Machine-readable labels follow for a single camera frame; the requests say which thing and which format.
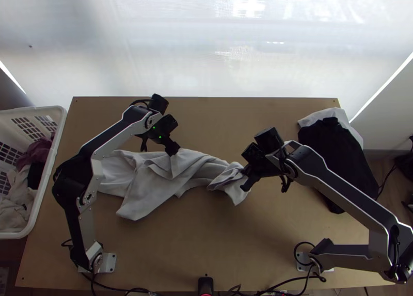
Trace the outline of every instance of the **white wall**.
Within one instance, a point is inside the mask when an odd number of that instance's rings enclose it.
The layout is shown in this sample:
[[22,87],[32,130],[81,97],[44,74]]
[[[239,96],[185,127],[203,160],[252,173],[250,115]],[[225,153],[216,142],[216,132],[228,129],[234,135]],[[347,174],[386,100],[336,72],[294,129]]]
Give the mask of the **white wall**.
[[364,149],[409,150],[413,135],[413,61],[352,121]]

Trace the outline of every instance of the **floor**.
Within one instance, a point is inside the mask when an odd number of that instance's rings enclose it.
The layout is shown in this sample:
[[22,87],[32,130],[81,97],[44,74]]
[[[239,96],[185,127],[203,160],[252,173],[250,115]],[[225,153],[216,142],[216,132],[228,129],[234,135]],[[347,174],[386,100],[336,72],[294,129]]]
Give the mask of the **floor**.
[[[370,168],[377,182],[381,184],[388,170],[392,167],[390,159],[371,159]],[[409,199],[413,192],[413,183],[406,179],[398,170],[388,178],[385,189],[378,201],[397,215],[403,223],[413,225],[413,214],[408,212],[400,201]],[[15,287],[20,260],[23,254],[26,239],[0,241],[0,267],[9,268],[6,296],[87,296],[90,291],[47,290]],[[121,296],[122,292],[98,291],[99,296]],[[185,294],[193,296],[194,293],[167,293],[168,296]],[[384,287],[346,288],[329,290],[309,290],[303,296],[408,296],[413,295],[413,279],[406,285],[392,285]]]

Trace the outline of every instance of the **black cloth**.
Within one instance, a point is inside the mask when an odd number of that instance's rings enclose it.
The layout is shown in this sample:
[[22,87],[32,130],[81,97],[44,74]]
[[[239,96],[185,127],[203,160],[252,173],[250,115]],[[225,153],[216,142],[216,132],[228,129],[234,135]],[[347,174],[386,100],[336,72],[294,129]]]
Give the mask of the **black cloth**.
[[[330,170],[350,182],[373,199],[378,197],[378,184],[367,164],[363,150],[353,135],[337,118],[324,118],[311,126],[302,127],[298,141],[317,151]],[[322,195],[328,209],[343,213],[343,209]]]
[[39,188],[40,180],[44,169],[43,162],[31,163],[29,174],[27,175],[27,186],[37,190]]

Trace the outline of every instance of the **window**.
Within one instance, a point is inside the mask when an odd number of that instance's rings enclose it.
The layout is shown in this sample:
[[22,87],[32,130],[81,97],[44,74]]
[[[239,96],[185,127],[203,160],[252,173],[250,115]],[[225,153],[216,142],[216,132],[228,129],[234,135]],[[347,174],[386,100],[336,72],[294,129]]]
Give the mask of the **window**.
[[247,16],[247,10],[241,9],[238,10],[238,17],[246,17]]
[[262,10],[254,11],[254,18],[262,18]]
[[266,4],[267,0],[257,0],[258,4]]

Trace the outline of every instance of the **wooden table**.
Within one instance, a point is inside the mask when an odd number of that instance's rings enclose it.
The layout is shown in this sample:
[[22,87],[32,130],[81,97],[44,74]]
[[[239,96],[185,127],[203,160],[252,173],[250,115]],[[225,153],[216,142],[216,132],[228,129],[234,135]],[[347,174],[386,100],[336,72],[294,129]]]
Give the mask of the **wooden table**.
[[[121,118],[130,97],[75,97],[72,101],[55,168],[89,139]],[[297,139],[297,120],[339,106],[332,98],[170,98],[168,112],[179,127],[172,138],[182,147],[239,161],[245,147],[262,129],[275,126],[284,140]],[[122,149],[139,151],[140,139]],[[150,151],[162,147],[148,142]],[[39,217],[29,234],[16,284],[35,288],[89,289],[60,244],[70,238],[63,210],[51,194],[50,180]],[[313,189],[293,183],[280,192],[279,178],[254,185],[234,207],[222,192],[195,188],[172,197],[147,217],[133,222],[115,215],[122,199],[99,194],[94,207],[97,240],[118,255],[116,270],[99,281],[116,287],[154,291],[194,291],[206,273],[216,290],[242,283],[260,290],[303,275],[295,268],[293,248],[300,241],[317,244],[362,244],[368,231],[348,214],[327,210]],[[336,269],[327,283],[310,280],[309,288],[386,285],[378,274]],[[301,289],[303,281],[285,286]]]

